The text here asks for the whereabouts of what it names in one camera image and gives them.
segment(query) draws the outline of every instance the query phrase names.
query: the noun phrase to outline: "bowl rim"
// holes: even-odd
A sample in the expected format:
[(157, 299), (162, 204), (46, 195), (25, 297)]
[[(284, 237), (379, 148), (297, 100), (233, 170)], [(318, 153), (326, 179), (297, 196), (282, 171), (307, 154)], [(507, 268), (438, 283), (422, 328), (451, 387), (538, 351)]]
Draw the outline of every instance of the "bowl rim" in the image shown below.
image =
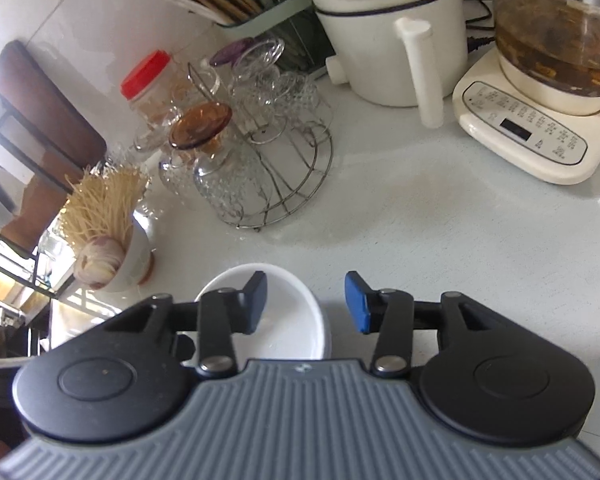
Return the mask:
[(272, 274), (274, 276), (277, 276), (282, 280), (286, 281), (287, 283), (291, 284), (293, 288), (295, 288), (302, 294), (302, 298), (308, 304), (309, 308), (312, 311), (312, 314), (314, 315), (314, 319), (317, 322), (318, 348), (320, 348), (320, 355), (311, 357), (307, 360), (319, 360), (329, 358), (331, 355), (331, 337), (330, 332), (328, 330), (329, 322), (326, 317), (326, 314), (320, 307), (320, 304), (318, 303), (318, 300), (312, 293), (311, 289), (308, 286), (306, 286), (304, 282), (300, 280), (300, 278), (298, 278), (296, 275), (289, 272), (288, 270), (283, 269), (282, 267), (265, 263), (240, 264), (238, 266), (231, 267), (230, 269), (221, 272), (210, 282), (208, 282), (196, 296), (196, 301), (199, 301), (200, 297), (203, 294), (215, 288), (218, 282), (221, 282), (225, 277), (231, 276), (244, 270), (250, 270), (252, 272), (255, 272), (256, 270), (262, 270), (266, 274)]

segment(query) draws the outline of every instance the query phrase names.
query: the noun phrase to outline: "control panel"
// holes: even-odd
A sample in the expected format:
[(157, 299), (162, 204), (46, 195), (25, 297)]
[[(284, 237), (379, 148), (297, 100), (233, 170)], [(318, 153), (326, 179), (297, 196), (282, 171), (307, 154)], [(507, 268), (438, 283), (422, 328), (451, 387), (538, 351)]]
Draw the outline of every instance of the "control panel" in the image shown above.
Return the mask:
[(574, 166), (587, 151), (587, 142), (574, 131), (482, 81), (464, 91), (462, 102), (485, 126), (558, 164)]

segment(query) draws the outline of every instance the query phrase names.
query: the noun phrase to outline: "brown tea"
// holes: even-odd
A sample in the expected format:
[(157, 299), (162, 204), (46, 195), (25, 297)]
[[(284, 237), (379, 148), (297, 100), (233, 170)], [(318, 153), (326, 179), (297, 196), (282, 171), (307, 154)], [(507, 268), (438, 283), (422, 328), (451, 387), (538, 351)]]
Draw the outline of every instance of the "brown tea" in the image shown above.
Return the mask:
[(571, 94), (600, 96), (600, 18), (563, 0), (499, 0), (496, 44), (528, 76)]

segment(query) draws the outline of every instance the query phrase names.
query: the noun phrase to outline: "garlic bulb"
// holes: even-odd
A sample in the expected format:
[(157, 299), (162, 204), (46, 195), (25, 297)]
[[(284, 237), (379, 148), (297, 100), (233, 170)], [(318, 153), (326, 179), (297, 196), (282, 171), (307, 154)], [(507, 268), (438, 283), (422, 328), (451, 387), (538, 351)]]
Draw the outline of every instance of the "garlic bulb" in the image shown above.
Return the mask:
[(89, 240), (78, 253), (74, 276), (91, 290), (106, 286), (116, 275), (125, 259), (125, 250), (109, 236)]

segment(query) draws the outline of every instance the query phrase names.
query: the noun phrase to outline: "black circular joint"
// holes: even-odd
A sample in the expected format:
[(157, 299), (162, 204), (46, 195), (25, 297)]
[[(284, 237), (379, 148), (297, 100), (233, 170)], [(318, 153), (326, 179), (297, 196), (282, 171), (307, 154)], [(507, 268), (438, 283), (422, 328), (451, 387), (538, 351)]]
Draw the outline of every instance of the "black circular joint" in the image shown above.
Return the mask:
[(78, 361), (60, 374), (60, 389), (77, 400), (105, 400), (125, 392), (135, 370), (120, 359), (96, 357)]
[(523, 356), (488, 359), (478, 365), (475, 381), (488, 394), (502, 399), (528, 399), (549, 384), (549, 374), (536, 361)]
[(577, 434), (594, 397), (581, 361), (522, 329), (473, 332), (452, 342), (425, 365), (418, 386), (425, 405), (449, 427), (514, 447)]
[(142, 333), (92, 330), (36, 357), (13, 381), (24, 421), (76, 444), (120, 442), (159, 427), (190, 391), (176, 358)]

